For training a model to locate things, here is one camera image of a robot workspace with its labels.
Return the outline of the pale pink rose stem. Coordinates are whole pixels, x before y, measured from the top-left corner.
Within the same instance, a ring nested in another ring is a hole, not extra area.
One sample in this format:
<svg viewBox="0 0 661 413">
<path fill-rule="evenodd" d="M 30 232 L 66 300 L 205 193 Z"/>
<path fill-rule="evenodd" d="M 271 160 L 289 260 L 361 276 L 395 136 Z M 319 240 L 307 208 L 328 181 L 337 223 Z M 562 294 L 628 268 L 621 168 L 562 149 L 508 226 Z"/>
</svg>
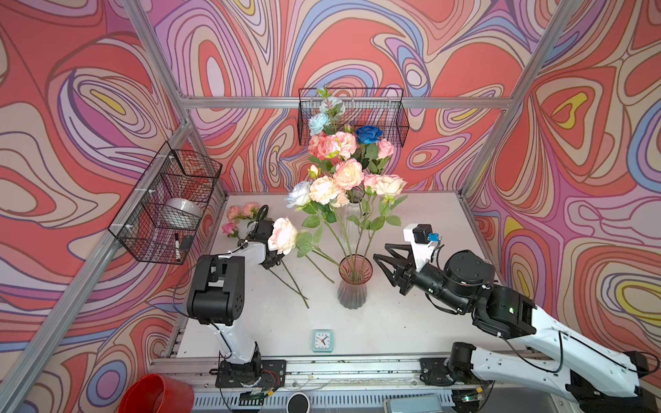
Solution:
<svg viewBox="0 0 661 413">
<path fill-rule="evenodd" d="M 297 258 L 321 258 L 328 263 L 339 266 L 339 261 L 325 252 L 322 246 L 323 230 L 319 227 L 314 231 L 300 232 L 289 218 L 278 218 L 273 223 L 273 229 L 267 240 L 268 252 L 277 256 L 288 256 L 294 253 Z"/>
</svg>

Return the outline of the magenta rose stem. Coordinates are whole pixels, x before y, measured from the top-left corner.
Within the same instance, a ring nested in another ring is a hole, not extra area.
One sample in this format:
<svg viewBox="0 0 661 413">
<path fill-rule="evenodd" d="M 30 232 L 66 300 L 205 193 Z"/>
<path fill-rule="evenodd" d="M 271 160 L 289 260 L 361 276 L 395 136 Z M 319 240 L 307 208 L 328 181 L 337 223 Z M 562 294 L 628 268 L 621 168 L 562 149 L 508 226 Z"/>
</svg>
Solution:
<svg viewBox="0 0 661 413">
<path fill-rule="evenodd" d="M 251 252 L 253 255 L 256 255 L 256 265 L 265 269 L 261 263 L 265 259 L 265 248 L 257 243 L 250 242 L 248 240 L 248 232 L 253 223 L 259 220 L 249 221 L 241 220 L 238 223 L 228 222 L 222 226 L 222 232 L 229 238 L 236 242 L 235 249 L 240 252 Z M 301 288 L 299 287 L 291 271 L 282 263 L 278 266 L 275 266 L 271 269 L 267 269 L 279 282 L 281 282 L 286 288 L 294 292 L 296 295 L 300 296 L 304 302 L 306 308 L 309 307 L 308 297 L 303 294 Z"/>
</svg>

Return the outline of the pink glass vase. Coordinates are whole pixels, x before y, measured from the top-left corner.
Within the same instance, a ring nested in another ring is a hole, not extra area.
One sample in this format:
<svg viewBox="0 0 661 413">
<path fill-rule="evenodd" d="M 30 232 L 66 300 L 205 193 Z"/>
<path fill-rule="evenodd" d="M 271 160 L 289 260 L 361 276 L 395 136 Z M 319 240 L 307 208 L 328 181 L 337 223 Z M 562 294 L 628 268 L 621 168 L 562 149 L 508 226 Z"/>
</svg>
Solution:
<svg viewBox="0 0 661 413">
<path fill-rule="evenodd" d="M 362 307 L 368 297 L 367 283 L 374 272 L 372 263 L 363 255 L 346 256 L 338 267 L 341 283 L 337 290 L 339 303 L 350 310 Z"/>
</svg>

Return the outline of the cream peony flower stem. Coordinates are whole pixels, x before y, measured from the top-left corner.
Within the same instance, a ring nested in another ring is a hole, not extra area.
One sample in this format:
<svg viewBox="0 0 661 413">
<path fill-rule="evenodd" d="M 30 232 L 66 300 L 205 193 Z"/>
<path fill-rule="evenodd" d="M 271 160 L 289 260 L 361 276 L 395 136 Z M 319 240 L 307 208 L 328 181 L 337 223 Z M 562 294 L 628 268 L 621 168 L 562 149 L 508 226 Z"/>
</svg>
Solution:
<svg viewBox="0 0 661 413">
<path fill-rule="evenodd" d="M 309 201 L 302 210 L 308 214 L 303 226 L 313 229 L 324 225 L 340 244 L 345 257 L 353 254 L 351 249 L 349 231 L 347 227 L 346 207 L 349 199 L 341 189 L 333 175 L 324 170 L 325 163 L 313 163 L 308 169 Z"/>
</svg>

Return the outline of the cream white rose stem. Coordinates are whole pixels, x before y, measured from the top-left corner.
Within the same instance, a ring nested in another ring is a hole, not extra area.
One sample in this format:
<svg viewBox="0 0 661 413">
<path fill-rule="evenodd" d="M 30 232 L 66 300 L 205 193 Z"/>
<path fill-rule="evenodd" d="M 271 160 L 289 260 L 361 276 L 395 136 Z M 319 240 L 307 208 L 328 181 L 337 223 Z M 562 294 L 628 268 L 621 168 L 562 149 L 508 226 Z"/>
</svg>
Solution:
<svg viewBox="0 0 661 413">
<path fill-rule="evenodd" d="M 378 177 L 378 181 L 375 188 L 377 193 L 377 200 L 375 202 L 375 206 L 378 207 L 378 214 L 380 215 L 380 217 L 379 217 L 379 223 L 377 224 L 377 231 L 375 232 L 375 235 L 377 234 L 377 232 L 383 229 L 385 225 L 401 226 L 401 218 L 399 218 L 399 216 L 394 214 L 394 209 L 397 208 L 407 198 L 406 195 L 402 195 L 402 191 L 406 186 L 406 181 L 404 179 L 402 179 L 397 175 L 384 175 L 384 174 L 377 175 L 377 177 Z M 368 203 L 367 203 L 366 190 L 364 187 L 364 180 L 363 180 L 363 189 L 365 196 L 361 201 L 361 211 L 363 212 L 363 220 L 361 221 L 361 235 L 365 235 L 368 239 L 368 232 L 365 222 L 366 216 L 368 214 L 367 213 Z"/>
</svg>

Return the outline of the small pink rose stem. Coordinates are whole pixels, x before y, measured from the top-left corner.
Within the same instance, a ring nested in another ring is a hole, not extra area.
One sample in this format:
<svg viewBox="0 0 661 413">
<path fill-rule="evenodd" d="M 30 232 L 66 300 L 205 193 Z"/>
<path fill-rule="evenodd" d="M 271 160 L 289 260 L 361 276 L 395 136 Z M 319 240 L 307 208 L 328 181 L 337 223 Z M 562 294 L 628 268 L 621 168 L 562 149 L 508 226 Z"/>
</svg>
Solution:
<svg viewBox="0 0 661 413">
<path fill-rule="evenodd" d="M 368 232 L 368 244 L 365 249 L 364 256 L 368 258 L 369 254 L 369 249 L 371 247 L 371 244 L 373 242 L 375 232 L 377 231 L 377 224 L 379 223 L 379 217 L 380 215 L 378 214 L 378 206 L 375 206 L 375 202 L 377 200 L 377 193 L 376 193 L 376 184 L 378 181 L 377 175 L 367 175 L 366 179 L 364 180 L 364 187 L 366 190 L 366 195 L 367 195 L 367 216 L 366 216 L 366 227 L 367 227 L 367 232 Z"/>
</svg>

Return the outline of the red pink rose stem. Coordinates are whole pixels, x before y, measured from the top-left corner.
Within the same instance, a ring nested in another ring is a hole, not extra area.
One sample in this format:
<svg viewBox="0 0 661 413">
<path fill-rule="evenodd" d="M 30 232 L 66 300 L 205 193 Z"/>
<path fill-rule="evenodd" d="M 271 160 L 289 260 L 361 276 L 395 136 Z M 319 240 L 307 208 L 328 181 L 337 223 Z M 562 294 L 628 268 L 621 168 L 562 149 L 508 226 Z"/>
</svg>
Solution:
<svg viewBox="0 0 661 413">
<path fill-rule="evenodd" d="M 318 150 L 321 142 L 322 142 L 322 136 L 318 134 L 313 135 L 309 140 L 308 151 L 312 157 L 321 158 L 321 155 L 319 154 L 319 150 Z"/>
</svg>

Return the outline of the pink peony flower stem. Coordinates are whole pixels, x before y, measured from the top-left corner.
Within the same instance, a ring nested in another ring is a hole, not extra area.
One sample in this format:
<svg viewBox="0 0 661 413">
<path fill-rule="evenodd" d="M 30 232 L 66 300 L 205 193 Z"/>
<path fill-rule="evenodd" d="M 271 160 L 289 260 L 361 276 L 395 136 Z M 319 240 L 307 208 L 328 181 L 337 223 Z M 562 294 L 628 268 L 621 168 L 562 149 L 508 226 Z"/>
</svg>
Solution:
<svg viewBox="0 0 661 413">
<path fill-rule="evenodd" d="M 356 159 L 351 158 L 336 166 L 333 180 L 342 190 L 351 190 L 363 183 L 363 166 Z"/>
</svg>

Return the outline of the large peach rose stem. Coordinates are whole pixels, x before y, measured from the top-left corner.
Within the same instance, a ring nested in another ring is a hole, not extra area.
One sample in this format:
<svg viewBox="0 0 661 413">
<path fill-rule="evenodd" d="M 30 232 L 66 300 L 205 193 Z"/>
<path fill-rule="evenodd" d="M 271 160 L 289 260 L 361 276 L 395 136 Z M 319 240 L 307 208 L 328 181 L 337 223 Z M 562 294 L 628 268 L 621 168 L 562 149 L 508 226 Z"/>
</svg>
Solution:
<svg viewBox="0 0 661 413">
<path fill-rule="evenodd" d="M 346 132 L 316 135 L 311 143 L 315 143 L 311 148 L 314 155 L 319 159 L 341 158 L 342 160 L 348 160 L 357 150 L 356 136 Z"/>
</svg>

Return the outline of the blue rose stem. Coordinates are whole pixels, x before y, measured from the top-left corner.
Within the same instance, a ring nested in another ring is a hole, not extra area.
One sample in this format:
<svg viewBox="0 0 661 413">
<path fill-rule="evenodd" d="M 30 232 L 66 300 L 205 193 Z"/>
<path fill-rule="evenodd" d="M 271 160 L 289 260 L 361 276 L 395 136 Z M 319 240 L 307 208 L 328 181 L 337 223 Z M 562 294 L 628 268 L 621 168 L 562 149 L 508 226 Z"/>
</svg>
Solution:
<svg viewBox="0 0 661 413">
<path fill-rule="evenodd" d="M 383 136 L 383 131 L 378 127 L 364 126 L 356 129 L 355 136 L 358 145 L 357 159 L 360 161 L 377 159 L 378 143 Z"/>
</svg>

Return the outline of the pale blue flower stem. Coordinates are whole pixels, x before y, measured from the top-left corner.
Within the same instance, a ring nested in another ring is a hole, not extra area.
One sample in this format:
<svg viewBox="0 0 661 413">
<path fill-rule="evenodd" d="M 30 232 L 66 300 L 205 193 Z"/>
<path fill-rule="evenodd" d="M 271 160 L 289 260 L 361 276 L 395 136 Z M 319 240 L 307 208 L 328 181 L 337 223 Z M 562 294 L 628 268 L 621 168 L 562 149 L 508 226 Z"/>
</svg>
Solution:
<svg viewBox="0 0 661 413">
<path fill-rule="evenodd" d="M 311 136 L 333 135 L 339 130 L 340 120 L 346 111 L 344 102 L 333 96 L 325 87 L 316 89 L 316 93 L 321 101 L 318 105 L 318 112 L 307 123 L 310 134 Z"/>
</svg>

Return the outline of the pink double peony stem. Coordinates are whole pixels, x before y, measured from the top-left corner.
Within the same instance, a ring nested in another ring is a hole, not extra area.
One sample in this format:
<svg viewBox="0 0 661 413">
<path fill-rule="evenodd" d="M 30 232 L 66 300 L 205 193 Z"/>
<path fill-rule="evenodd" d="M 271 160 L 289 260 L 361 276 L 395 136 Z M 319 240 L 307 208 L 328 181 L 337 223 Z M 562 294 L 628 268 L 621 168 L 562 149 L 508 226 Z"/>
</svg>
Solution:
<svg viewBox="0 0 661 413">
<path fill-rule="evenodd" d="M 227 220 L 234 223 L 241 220 L 254 221 L 260 208 L 260 205 L 255 202 L 246 203 L 244 206 L 230 206 L 227 211 Z"/>
</svg>

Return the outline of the white ribbed vase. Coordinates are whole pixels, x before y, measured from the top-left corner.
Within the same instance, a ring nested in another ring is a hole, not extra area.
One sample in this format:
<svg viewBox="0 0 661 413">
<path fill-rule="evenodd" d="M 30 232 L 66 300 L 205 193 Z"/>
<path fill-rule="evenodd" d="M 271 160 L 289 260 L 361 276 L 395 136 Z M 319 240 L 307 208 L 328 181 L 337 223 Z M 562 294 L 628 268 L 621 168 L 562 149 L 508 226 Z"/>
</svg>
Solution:
<svg viewBox="0 0 661 413">
<path fill-rule="evenodd" d="M 361 203 L 349 203 L 342 208 L 341 212 L 343 213 L 345 238 L 349 249 L 354 251 L 361 235 L 361 221 L 363 220 Z"/>
</svg>

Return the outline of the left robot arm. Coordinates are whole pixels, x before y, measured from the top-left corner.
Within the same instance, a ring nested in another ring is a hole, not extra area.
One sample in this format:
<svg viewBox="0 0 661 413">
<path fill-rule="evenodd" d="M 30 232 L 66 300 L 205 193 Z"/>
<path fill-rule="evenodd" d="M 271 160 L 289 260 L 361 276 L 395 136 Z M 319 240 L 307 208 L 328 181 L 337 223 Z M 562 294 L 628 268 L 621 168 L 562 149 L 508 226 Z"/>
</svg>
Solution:
<svg viewBox="0 0 661 413">
<path fill-rule="evenodd" d="M 202 256 L 189 284 L 185 315 L 206 325 L 221 345 L 215 371 L 220 388 L 257 385 L 277 389 L 284 382 L 286 363 L 265 366 L 258 344 L 239 323 L 247 275 L 282 260 L 268 247 L 273 230 L 273 220 L 259 220 L 249 230 L 248 239 L 234 250 Z"/>
</svg>

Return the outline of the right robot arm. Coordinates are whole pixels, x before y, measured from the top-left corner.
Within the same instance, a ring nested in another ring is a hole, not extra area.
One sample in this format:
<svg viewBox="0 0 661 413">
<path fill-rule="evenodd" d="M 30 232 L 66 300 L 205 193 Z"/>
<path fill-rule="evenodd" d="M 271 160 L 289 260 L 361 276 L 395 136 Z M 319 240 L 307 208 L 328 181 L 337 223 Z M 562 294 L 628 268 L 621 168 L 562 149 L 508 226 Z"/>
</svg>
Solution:
<svg viewBox="0 0 661 413">
<path fill-rule="evenodd" d="M 554 394 L 583 412 L 655 412 L 655 396 L 642 380 L 659 371 L 649 354 L 610 350 L 563 325 L 532 299 L 495 282 L 495 268 L 473 251 L 458 251 L 443 268 L 418 266 L 413 247 L 387 244 L 375 263 L 403 295 L 414 287 L 438 310 L 470 315 L 472 324 L 510 349 L 501 354 L 454 342 L 440 378 L 430 385 L 502 382 Z"/>
</svg>

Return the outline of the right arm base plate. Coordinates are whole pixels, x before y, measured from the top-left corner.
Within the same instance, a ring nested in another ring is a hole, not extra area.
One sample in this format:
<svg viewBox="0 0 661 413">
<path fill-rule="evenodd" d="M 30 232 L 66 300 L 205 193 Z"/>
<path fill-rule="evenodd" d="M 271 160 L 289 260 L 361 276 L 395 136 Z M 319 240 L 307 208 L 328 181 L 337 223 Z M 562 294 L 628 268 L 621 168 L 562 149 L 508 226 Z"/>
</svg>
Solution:
<svg viewBox="0 0 661 413">
<path fill-rule="evenodd" d="M 421 358 L 421 382 L 425 385 L 445 387 L 451 385 L 490 385 L 489 380 L 479 379 L 471 370 L 472 364 L 449 361 L 448 358 Z"/>
</svg>

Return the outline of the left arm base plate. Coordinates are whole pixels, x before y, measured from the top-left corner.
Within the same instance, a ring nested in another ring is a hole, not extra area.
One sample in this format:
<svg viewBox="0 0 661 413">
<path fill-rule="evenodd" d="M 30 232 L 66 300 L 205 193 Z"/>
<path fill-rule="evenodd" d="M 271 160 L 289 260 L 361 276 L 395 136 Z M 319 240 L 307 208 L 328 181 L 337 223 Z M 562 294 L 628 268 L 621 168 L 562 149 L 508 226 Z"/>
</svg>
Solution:
<svg viewBox="0 0 661 413">
<path fill-rule="evenodd" d="M 221 361 L 215 386 L 220 389 L 257 388 L 277 390 L 286 384 L 287 362 L 282 359 L 233 364 Z"/>
</svg>

